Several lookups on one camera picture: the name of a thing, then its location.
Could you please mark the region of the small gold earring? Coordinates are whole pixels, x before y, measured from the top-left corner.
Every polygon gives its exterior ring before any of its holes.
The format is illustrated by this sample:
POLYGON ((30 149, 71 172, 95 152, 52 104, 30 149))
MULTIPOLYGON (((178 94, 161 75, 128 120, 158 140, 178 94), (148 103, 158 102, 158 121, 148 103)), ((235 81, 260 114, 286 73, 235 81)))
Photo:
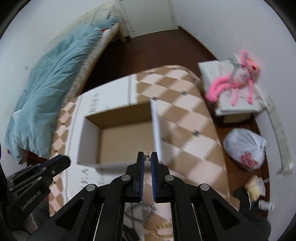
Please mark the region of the small gold earring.
POLYGON ((152 151, 144 151, 144 160, 145 161, 151 161, 151 155, 152 155, 152 151))

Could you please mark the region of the teal blue duvet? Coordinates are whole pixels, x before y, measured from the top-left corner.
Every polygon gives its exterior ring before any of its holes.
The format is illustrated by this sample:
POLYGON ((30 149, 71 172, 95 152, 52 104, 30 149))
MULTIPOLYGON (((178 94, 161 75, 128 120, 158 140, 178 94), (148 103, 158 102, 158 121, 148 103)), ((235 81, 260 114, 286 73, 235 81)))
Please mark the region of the teal blue duvet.
POLYGON ((5 143, 18 164, 28 153, 50 157, 57 118, 84 61, 96 50, 103 33, 119 22, 111 17, 72 30, 32 69, 6 129, 5 143))

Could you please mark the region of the checkered printed tablecloth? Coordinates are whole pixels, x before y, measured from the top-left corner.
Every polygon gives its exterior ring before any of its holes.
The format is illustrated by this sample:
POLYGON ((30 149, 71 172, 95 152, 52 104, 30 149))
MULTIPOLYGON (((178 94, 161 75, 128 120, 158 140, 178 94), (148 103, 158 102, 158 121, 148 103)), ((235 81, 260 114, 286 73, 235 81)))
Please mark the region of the checkered printed tablecloth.
POLYGON ((188 184, 208 184, 238 208, 239 200, 229 191, 221 143, 198 82, 199 78, 182 66, 162 66, 114 80, 67 102, 60 111, 51 155, 67 155, 71 165, 54 178, 50 214, 86 185, 108 184, 126 171, 127 167, 95 169, 77 163, 84 118, 149 99, 157 104, 162 139, 159 162, 188 184))

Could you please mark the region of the white cardboard box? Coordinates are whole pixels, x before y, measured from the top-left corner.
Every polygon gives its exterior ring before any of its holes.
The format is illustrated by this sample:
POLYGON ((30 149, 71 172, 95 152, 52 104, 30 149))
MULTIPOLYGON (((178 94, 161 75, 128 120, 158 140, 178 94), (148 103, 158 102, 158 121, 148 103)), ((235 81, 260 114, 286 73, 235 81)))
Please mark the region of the white cardboard box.
POLYGON ((95 169, 121 169, 135 163, 140 151, 157 152, 158 157, 162 157, 155 100, 84 118, 78 149, 79 165, 95 169))

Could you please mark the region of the white plastic shopping bag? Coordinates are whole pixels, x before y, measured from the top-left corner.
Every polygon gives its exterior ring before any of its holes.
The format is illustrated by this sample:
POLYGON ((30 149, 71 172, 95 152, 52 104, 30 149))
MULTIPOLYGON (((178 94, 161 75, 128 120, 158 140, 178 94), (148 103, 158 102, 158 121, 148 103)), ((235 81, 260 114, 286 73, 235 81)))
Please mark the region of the white plastic shopping bag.
POLYGON ((227 155, 247 171, 262 166, 267 146, 265 138, 246 128, 234 128, 223 140, 227 155))

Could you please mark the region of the yellow packaged item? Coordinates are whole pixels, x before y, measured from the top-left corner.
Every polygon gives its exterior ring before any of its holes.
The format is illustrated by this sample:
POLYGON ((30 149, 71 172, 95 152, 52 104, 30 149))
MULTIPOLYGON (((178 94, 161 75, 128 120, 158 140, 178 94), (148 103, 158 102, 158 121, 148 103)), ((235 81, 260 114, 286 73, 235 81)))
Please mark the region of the yellow packaged item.
POLYGON ((244 185, 247 193, 252 201, 257 201, 266 194, 265 184, 261 177, 253 175, 244 185))

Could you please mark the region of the crumpled white paper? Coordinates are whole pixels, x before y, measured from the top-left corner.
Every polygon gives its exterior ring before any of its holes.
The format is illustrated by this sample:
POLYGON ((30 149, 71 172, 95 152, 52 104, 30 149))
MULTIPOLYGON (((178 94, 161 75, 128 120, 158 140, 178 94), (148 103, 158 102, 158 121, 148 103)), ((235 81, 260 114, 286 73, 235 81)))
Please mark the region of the crumpled white paper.
POLYGON ((274 210, 274 204, 265 200, 259 200, 258 202, 258 208, 262 211, 273 211, 274 210))

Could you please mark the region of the grey cloth covered box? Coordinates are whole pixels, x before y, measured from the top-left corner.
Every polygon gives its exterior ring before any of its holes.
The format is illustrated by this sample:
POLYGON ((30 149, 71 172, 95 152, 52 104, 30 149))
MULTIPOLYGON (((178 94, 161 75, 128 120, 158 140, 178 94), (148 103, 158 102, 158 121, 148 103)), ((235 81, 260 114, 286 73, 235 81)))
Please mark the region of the grey cloth covered box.
MULTIPOLYGON (((237 63, 232 63, 231 60, 198 63, 202 74, 204 92, 208 92, 214 79, 229 75, 236 66, 237 63)), ((223 123, 238 123, 248 120, 253 114, 261 112, 266 107, 257 84, 253 85, 253 104, 248 103, 248 94, 248 86, 241 87, 238 92, 237 103, 232 106, 231 101, 235 97, 235 90, 224 90, 218 97, 218 101, 210 104, 210 108, 215 116, 221 118, 223 123)))

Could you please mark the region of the patterned bed mattress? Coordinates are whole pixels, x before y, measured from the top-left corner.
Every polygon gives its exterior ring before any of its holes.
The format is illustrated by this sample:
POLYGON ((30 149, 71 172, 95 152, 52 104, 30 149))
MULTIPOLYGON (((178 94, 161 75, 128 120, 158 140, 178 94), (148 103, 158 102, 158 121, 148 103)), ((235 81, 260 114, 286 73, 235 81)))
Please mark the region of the patterned bed mattress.
POLYGON ((118 32, 119 23, 113 24, 110 28, 102 32, 102 37, 96 42, 86 59, 83 61, 82 66, 78 71, 78 75, 65 96, 62 106, 65 106, 67 102, 73 100, 81 94, 98 59, 118 32))

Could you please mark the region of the pink panther plush toy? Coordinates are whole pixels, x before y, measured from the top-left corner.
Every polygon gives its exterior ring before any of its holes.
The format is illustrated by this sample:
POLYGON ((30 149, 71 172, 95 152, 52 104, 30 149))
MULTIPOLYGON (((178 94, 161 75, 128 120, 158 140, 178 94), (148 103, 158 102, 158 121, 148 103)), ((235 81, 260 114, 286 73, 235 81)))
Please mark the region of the pink panther plush toy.
POLYGON ((239 90, 248 86, 249 94, 247 96, 247 102, 253 105, 253 85, 259 76, 260 67, 250 58, 248 52, 245 50, 242 50, 240 53, 239 63, 233 65, 234 69, 229 75, 214 79, 205 97, 211 103, 216 103, 223 91, 234 90, 231 105, 235 106, 238 102, 239 90))

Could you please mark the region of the white door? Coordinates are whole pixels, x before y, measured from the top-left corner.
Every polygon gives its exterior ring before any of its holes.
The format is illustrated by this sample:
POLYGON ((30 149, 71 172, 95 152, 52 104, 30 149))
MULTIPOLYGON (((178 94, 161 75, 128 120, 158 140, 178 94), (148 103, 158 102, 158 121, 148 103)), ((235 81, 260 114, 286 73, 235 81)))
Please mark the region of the white door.
POLYGON ((172 0, 116 1, 132 38, 177 29, 172 0))

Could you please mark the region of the white wall socket strip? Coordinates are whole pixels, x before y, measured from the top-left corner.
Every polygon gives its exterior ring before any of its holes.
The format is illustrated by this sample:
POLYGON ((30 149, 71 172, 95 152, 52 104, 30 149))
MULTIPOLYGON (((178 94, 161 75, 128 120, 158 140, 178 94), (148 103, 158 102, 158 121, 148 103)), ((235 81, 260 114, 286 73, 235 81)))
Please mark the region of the white wall socket strip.
POLYGON ((293 170, 293 160, 284 126, 280 120, 280 116, 278 115, 273 100, 269 95, 264 99, 264 102, 278 145, 282 165, 282 173, 290 173, 293 170))

